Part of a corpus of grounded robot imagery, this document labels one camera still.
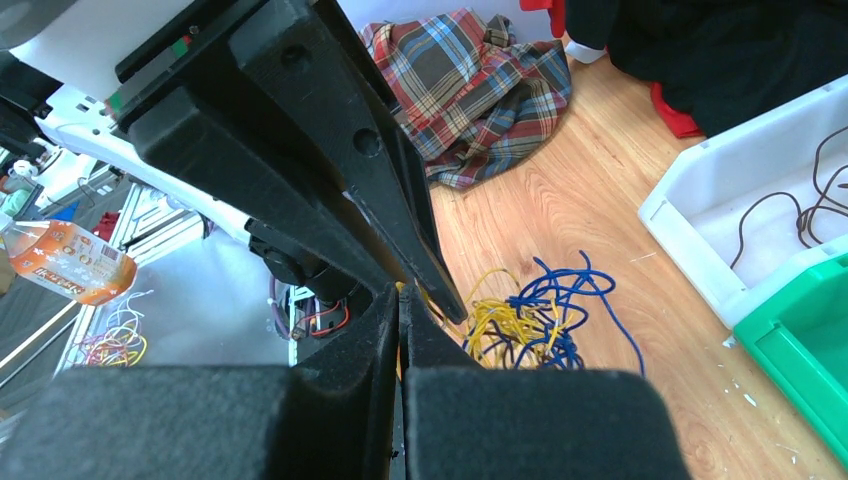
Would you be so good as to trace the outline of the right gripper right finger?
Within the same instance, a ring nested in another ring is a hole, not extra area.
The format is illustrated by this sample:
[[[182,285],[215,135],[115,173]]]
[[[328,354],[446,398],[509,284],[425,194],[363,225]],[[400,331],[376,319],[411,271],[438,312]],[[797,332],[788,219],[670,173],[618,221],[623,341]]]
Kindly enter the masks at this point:
[[[686,479],[661,396],[621,370],[489,370],[399,293],[411,479]]]

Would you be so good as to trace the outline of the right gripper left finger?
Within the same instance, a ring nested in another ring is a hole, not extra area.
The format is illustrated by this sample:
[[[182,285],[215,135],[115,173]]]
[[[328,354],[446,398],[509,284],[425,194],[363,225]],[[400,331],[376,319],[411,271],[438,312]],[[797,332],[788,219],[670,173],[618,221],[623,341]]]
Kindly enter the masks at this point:
[[[398,346],[394,285],[289,367],[73,368],[1,450],[5,479],[385,479]]]

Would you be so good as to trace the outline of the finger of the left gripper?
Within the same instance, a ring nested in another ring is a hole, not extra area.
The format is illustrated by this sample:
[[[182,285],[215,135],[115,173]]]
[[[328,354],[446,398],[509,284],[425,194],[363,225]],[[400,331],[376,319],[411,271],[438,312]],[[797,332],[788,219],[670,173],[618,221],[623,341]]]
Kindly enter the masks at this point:
[[[420,285],[453,322],[467,312],[441,254],[423,164],[396,99],[334,1],[262,1],[230,37],[238,68],[318,149],[342,240],[317,250],[372,289]]]

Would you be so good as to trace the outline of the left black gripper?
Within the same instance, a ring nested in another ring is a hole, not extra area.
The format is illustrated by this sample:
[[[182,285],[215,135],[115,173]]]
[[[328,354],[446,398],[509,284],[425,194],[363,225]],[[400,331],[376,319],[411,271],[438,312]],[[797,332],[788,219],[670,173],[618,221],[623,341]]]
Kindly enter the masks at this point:
[[[249,215],[368,289],[398,267],[355,205],[307,163],[256,133],[279,109],[247,73],[279,28],[275,1],[194,1],[120,66],[108,100],[147,164]]]

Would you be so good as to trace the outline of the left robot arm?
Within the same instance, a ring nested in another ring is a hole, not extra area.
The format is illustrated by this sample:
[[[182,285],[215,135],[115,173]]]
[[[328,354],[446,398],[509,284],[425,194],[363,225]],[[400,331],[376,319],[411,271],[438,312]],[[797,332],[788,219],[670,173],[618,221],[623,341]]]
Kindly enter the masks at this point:
[[[175,196],[281,281],[336,301],[394,282],[453,322],[400,104],[335,1],[5,1],[18,124]]]

